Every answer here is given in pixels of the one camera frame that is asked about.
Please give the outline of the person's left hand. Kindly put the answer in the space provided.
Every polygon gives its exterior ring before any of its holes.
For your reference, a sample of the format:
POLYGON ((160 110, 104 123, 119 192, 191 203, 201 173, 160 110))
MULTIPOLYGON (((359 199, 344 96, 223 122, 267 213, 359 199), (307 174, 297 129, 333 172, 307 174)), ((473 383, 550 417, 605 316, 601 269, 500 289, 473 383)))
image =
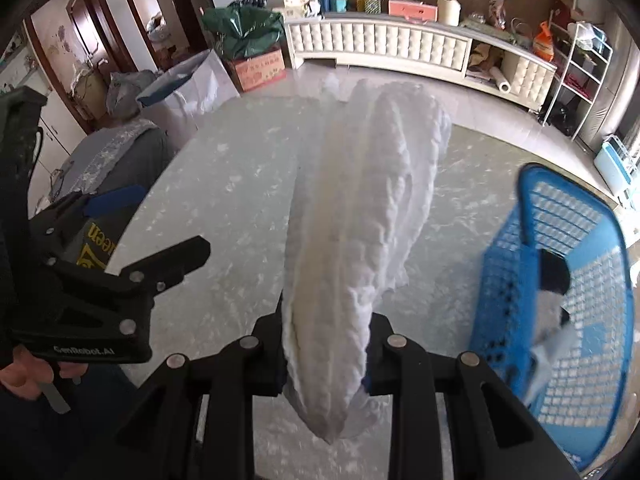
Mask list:
POLYGON ((36 400, 42 390, 41 384, 50 385, 55 378, 75 379, 88 370, 87 364, 58 363, 58 371, 43 359, 35 358, 25 347, 13 350, 13 362, 2 368, 1 385, 10 393, 25 400, 36 400))

